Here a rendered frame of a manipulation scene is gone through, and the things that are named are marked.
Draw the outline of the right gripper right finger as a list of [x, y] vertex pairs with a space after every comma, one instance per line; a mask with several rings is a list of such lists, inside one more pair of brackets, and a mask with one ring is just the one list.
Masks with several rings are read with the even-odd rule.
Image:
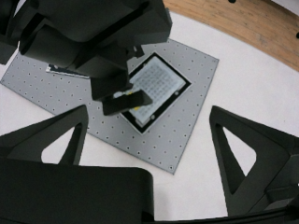
[[[227, 216], [246, 214], [270, 189], [299, 184], [299, 137], [212, 105], [209, 127]], [[232, 133], [256, 153], [256, 161], [245, 175], [226, 134]], [[241, 184], [241, 185], [240, 185]]]

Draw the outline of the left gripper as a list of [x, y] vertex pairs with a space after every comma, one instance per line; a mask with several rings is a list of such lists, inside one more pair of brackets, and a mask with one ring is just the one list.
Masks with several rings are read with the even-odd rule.
[[[112, 117], [140, 106], [153, 104], [152, 100], [143, 90], [135, 91], [128, 95], [123, 94], [121, 96], [113, 98], [114, 93], [129, 91], [133, 87], [133, 84], [129, 82], [128, 68], [126, 72], [113, 77], [110, 80], [104, 80], [102, 78], [94, 77], [74, 70], [75, 66], [82, 59], [88, 47], [88, 44], [89, 41], [82, 42], [80, 51], [76, 59], [64, 69], [90, 77], [92, 100], [95, 102], [102, 102], [104, 116]], [[135, 48], [137, 51], [135, 51]], [[134, 57], [140, 58], [145, 55], [141, 46], [135, 46], [135, 48], [125, 48], [126, 62]]]

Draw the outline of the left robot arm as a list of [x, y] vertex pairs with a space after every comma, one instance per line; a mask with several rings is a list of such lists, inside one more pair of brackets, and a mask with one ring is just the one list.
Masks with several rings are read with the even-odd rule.
[[166, 43], [171, 27], [163, 0], [0, 0], [0, 64], [18, 49], [66, 68], [89, 41], [74, 70], [110, 80], [127, 71], [125, 48]]

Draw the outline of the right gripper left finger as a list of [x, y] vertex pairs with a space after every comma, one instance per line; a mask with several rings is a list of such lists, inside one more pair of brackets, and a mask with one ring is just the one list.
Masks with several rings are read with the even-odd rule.
[[55, 117], [0, 135], [0, 156], [43, 162], [43, 150], [75, 127], [58, 163], [79, 165], [88, 124], [87, 107], [79, 105]]

